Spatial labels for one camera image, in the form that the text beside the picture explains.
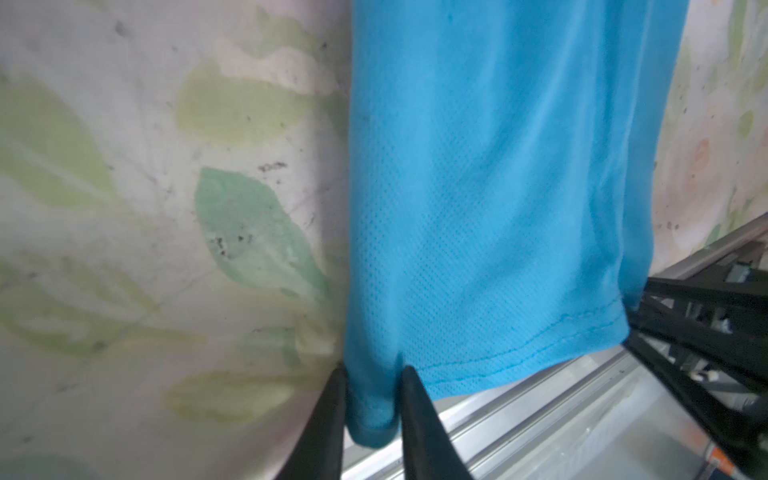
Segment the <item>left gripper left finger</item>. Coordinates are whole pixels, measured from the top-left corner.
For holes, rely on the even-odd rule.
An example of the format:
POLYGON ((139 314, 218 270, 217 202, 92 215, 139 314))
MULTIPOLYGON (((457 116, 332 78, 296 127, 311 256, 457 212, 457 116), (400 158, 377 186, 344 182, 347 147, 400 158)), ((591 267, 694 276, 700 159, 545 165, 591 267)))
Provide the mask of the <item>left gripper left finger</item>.
POLYGON ((293 451, 276 476, 277 480, 341 478, 347 381, 343 365, 331 372, 293 451))

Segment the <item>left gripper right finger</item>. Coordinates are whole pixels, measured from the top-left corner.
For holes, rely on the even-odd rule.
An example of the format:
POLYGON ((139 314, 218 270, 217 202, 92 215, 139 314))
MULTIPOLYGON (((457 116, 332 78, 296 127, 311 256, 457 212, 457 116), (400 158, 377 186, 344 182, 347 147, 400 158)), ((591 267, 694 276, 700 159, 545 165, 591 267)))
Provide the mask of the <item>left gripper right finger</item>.
POLYGON ((472 480, 413 366, 408 365, 402 371, 398 404, 404 478, 472 480))

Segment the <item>blue t shirt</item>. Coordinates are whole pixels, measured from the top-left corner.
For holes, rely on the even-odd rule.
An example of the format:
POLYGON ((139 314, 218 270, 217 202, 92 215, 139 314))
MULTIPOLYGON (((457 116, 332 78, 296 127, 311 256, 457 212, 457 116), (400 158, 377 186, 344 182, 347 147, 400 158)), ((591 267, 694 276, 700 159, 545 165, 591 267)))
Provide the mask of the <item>blue t shirt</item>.
POLYGON ((357 1, 347 427, 619 345, 684 1, 357 1))

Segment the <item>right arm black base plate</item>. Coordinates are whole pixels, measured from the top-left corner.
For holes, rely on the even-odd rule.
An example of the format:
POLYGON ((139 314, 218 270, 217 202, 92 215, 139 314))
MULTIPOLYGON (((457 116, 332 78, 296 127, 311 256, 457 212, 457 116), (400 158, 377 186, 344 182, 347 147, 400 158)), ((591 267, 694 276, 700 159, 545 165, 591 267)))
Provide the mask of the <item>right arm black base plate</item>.
POLYGON ((649 278, 623 343, 750 479, 767 476, 766 251, 752 240, 690 278, 649 278))

